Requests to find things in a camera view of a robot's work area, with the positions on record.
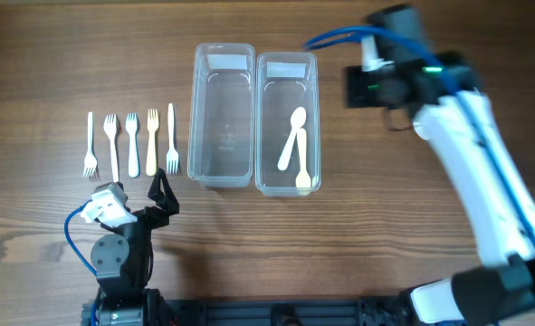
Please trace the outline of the white plastic spoon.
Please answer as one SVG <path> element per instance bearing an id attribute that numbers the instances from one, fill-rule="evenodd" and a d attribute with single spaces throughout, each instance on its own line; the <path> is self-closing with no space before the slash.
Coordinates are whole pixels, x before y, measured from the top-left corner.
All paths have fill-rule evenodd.
<path id="1" fill-rule="evenodd" d="M 307 119 L 307 112 L 304 107 L 298 107 L 292 113 L 291 118 L 290 118 L 291 131 L 285 142 L 285 145 L 282 149 L 282 154 L 280 155 L 280 158 L 277 163 L 277 168 L 280 171 L 286 170 L 287 167 L 289 166 L 289 162 L 291 159 L 291 151 L 292 151 L 293 143 L 296 139 L 297 131 L 304 125 L 306 119 Z"/>

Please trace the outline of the yellow plastic spoon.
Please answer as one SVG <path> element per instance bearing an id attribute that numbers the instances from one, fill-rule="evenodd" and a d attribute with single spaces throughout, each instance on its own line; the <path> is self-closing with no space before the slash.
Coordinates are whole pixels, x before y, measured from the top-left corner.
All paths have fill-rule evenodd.
<path id="1" fill-rule="evenodd" d="M 297 147 L 299 152 L 300 170 L 296 177 L 295 183 L 298 191 L 302 195 L 310 193 L 311 177 L 307 170 L 307 131 L 304 128 L 299 128 L 297 131 Z"/>

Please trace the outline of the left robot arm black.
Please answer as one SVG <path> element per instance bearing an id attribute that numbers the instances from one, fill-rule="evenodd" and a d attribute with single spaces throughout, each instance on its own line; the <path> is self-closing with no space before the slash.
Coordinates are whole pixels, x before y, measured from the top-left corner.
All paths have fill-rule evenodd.
<path id="1" fill-rule="evenodd" d="M 178 325 L 177 314 L 148 282 L 154 267 L 152 231 L 169 224 L 179 203 L 158 169 L 148 191 L 153 206 L 132 212 L 120 183 L 95 189 L 83 208 L 86 222 L 98 222 L 109 233 L 91 249 L 99 290 L 91 313 L 93 325 Z"/>

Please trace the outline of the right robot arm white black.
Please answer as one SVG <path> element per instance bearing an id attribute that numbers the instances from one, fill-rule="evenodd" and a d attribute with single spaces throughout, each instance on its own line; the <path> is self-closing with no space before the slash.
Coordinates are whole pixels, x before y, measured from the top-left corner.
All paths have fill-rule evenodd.
<path id="1" fill-rule="evenodd" d="M 433 53 L 410 5 L 371 14 L 344 33 L 362 49 L 362 63 L 349 72 L 350 105 L 407 111 L 461 199 L 481 260 L 402 291 L 400 323 L 494 325 L 535 310 L 535 202 L 473 68 L 459 53 Z"/>

